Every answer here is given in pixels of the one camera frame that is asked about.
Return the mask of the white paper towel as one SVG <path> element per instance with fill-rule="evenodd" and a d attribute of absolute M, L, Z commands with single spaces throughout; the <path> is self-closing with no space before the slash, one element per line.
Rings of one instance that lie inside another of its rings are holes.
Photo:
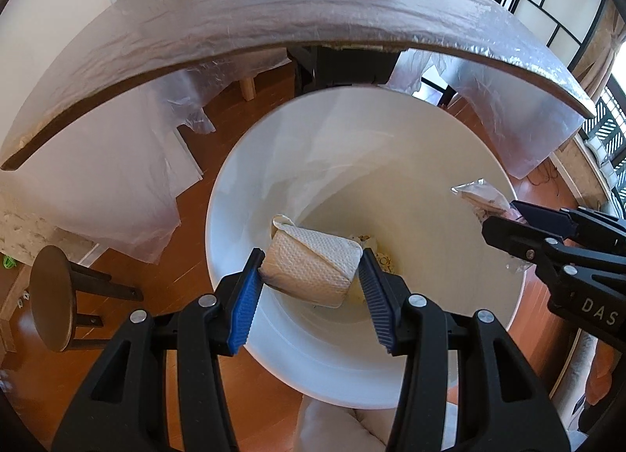
<path fill-rule="evenodd" d="M 259 273 L 276 291 L 336 309 L 347 298 L 362 255 L 363 248 L 353 240 L 304 229 L 277 214 Z"/>

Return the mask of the dark round wooden stool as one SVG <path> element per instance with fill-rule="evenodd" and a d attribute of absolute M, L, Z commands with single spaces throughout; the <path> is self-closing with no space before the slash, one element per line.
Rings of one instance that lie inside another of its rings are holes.
<path fill-rule="evenodd" d="M 46 348 L 53 352 L 102 349 L 108 343 L 76 338 L 79 327 L 104 326 L 101 316 L 77 311 L 77 293 L 143 301 L 140 289 L 114 283 L 112 276 L 70 261 L 55 245 L 47 245 L 37 254 L 29 282 L 36 331 Z"/>

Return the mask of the clear plastic snack wrapper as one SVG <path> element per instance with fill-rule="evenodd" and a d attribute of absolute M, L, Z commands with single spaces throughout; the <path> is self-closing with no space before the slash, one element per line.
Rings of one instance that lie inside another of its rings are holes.
<path fill-rule="evenodd" d="M 510 204 L 500 190 L 484 178 L 454 186 L 451 191 L 454 196 L 472 208 L 480 223 L 484 223 L 490 217 L 499 217 L 527 225 L 527 221 L 519 210 Z"/>

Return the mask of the beige curtain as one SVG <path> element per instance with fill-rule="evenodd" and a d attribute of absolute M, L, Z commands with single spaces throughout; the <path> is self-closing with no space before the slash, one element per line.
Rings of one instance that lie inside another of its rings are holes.
<path fill-rule="evenodd" d="M 574 77 L 593 102 L 601 97 L 624 43 L 624 18 L 613 0 L 606 0 L 591 41 L 573 70 Z"/>

